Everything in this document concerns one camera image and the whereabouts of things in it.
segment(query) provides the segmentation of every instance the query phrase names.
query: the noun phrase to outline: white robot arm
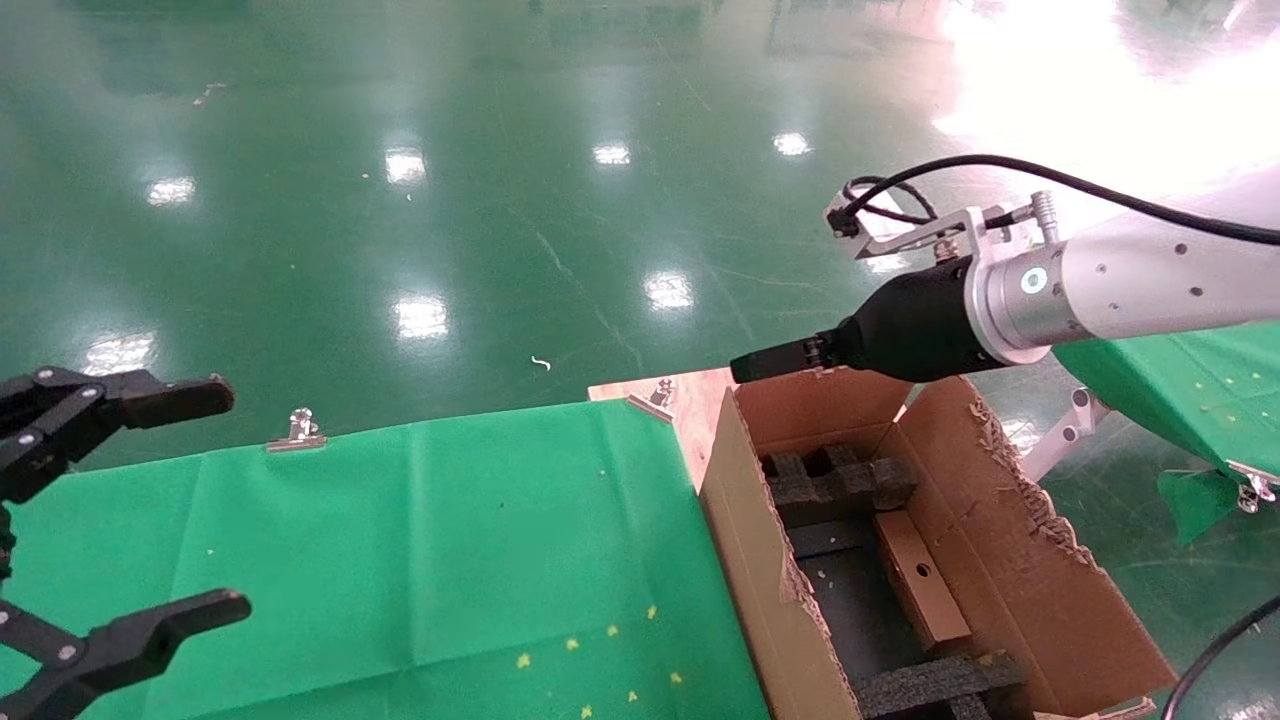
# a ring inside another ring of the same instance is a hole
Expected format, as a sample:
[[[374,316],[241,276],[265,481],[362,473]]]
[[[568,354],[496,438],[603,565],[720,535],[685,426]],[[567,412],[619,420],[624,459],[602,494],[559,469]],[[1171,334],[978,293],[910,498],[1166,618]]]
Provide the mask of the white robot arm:
[[[859,258],[933,245],[938,265],[891,279],[831,331],[733,360],[735,379],[844,364],[928,382],[1036,363],[1065,342],[1280,319],[1280,231],[1267,229],[1280,227],[1280,167],[1180,202],[1238,220],[1230,223],[1101,190],[1208,229],[1132,213],[1064,241],[1050,195],[1038,192],[1021,206],[966,208],[872,238],[859,222],[869,197],[846,187],[827,217],[837,234],[856,240]],[[1029,222],[1043,242],[1016,232]],[[970,255],[956,256],[960,240]]]

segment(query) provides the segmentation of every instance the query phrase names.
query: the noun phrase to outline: green tablecloth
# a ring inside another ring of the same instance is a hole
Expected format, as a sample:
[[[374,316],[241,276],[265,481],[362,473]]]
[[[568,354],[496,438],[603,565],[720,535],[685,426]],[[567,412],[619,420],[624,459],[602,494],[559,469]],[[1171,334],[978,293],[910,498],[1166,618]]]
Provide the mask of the green tablecloth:
[[[68,475],[14,527],[6,598],[76,632],[253,602],[87,717],[768,717],[671,427],[623,401]],[[0,693],[31,670],[0,648]]]
[[[1103,402],[1219,470],[1235,460],[1280,477],[1280,323],[1053,352]],[[1234,482],[1217,473],[1169,473],[1160,487],[1183,542],[1235,507]]]

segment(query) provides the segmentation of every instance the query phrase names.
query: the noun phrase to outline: cardboard flap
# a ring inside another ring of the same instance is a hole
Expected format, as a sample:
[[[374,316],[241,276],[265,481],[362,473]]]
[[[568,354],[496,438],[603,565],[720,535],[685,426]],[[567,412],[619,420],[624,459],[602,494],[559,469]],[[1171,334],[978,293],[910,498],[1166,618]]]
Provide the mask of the cardboard flap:
[[[700,497],[774,720],[861,717],[732,392]]]
[[[908,510],[975,638],[1000,628],[1005,650],[1033,676],[1028,692],[1039,711],[1088,715],[1171,684],[1169,664],[1115,583],[1076,544],[1048,495],[1025,482],[992,423],[961,378],[931,383],[900,420],[927,475]],[[989,592],[959,587],[975,578]]]
[[[751,442],[763,455],[796,438],[892,423],[913,387],[878,373],[836,368],[746,383],[736,397],[742,416],[751,419]]]

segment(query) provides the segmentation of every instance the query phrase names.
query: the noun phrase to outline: metal binder clip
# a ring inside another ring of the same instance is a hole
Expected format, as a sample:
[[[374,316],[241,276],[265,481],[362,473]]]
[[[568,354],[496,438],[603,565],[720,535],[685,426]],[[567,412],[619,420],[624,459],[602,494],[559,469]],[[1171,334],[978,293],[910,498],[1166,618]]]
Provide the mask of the metal binder clip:
[[[1280,487],[1280,478],[1276,478],[1266,470],[1258,470],[1257,468],[1252,468],[1244,462],[1236,462],[1235,460],[1228,460],[1226,466],[1244,475],[1245,479],[1249,480],[1248,484],[1240,484],[1240,495],[1236,501],[1240,510],[1253,515],[1258,511],[1260,501],[1276,501],[1276,493],[1271,489],[1271,486]]]
[[[662,378],[658,380],[658,386],[653,388],[649,397],[641,397],[636,393],[627,396],[627,402],[635,405],[636,407],[644,410],[645,413],[658,418],[664,423],[671,423],[676,419],[675,414],[667,407],[671,405],[672,397],[676,395],[676,383],[671,378]]]
[[[320,434],[320,425],[311,419],[311,410],[298,407],[289,415],[289,437],[273,439],[266,443],[266,451],[308,450],[312,447],[324,447],[326,442],[329,442],[329,438]]]

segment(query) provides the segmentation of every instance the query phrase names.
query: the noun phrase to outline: green epoxy floor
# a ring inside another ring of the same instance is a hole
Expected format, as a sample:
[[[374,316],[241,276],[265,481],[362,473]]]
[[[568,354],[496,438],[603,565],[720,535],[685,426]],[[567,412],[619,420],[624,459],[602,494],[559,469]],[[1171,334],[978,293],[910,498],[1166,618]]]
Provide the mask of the green epoxy floor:
[[[265,442],[298,405],[347,433],[723,365],[929,264],[831,238],[851,176],[979,150],[1155,196],[1280,159],[1277,26],[1272,0],[9,0],[0,375],[234,383],[234,414],[104,466]],[[1018,437],[1074,387],[1051,360],[975,382]],[[1194,462],[1112,416],[1047,480],[1179,669],[1280,584],[1275,509],[1174,544],[1155,477]],[[1187,717],[1280,716],[1260,630]]]

